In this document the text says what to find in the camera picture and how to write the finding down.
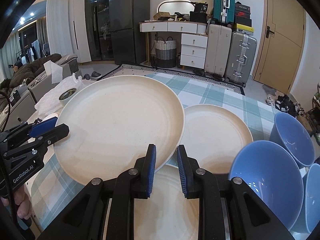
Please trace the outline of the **person's left hand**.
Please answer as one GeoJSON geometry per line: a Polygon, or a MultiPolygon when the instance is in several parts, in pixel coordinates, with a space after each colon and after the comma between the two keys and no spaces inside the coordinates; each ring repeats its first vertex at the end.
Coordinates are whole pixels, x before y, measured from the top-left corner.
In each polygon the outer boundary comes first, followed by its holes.
{"type": "Polygon", "coordinates": [[[18,206],[17,208],[17,216],[20,219],[28,220],[31,216],[32,205],[29,200],[28,194],[25,192],[25,186],[22,185],[15,193],[14,193],[14,201],[18,206]]]}

